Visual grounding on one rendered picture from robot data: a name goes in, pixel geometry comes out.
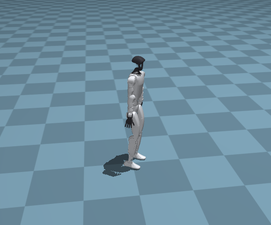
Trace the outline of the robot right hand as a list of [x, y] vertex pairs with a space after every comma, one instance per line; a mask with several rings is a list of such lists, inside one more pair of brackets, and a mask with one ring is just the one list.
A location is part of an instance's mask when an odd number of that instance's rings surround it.
[[[128, 114], [127, 114], [128, 115]], [[133, 114], [132, 114], [132, 116], [133, 116]], [[126, 125], [127, 125], [127, 128], [128, 128], [128, 126], [129, 126], [129, 128], [130, 128], [130, 126], [131, 126], [131, 128], [132, 128], [132, 123], [133, 123], [133, 120], [132, 120], [132, 117], [128, 117], [127, 116], [127, 120], [126, 120], [126, 124], [125, 124], [125, 127], [126, 127]], [[134, 123], [133, 123], [133, 125], [134, 125]]]

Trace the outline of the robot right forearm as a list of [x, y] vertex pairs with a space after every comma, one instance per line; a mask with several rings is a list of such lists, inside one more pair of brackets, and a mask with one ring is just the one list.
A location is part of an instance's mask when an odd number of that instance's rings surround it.
[[133, 96], [128, 97], [127, 104], [128, 104], [128, 117], [132, 117], [133, 105], [134, 105]]

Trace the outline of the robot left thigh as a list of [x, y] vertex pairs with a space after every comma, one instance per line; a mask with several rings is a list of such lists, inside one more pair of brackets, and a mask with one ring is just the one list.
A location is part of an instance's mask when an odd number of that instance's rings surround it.
[[143, 109], [142, 109], [141, 105], [139, 105], [137, 115], [138, 115], [139, 123], [140, 123], [140, 132], [139, 132], [139, 134], [141, 134], [143, 126], [144, 126], [144, 112], [143, 112]]

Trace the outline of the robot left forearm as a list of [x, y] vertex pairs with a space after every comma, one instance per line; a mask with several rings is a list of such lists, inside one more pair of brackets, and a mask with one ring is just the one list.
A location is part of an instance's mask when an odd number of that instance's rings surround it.
[[141, 97], [138, 99], [139, 105], [141, 105], [141, 103], [142, 103], [143, 100], [144, 100], [144, 99], [143, 99], [143, 91], [142, 91]]

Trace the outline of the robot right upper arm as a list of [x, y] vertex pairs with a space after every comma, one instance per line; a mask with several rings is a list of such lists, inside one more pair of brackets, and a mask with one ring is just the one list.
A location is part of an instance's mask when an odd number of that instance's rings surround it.
[[135, 100], [135, 96], [133, 95], [134, 92], [134, 85], [136, 83], [136, 77], [135, 76], [130, 76], [127, 80], [128, 83], [128, 97], [133, 96], [133, 101]]

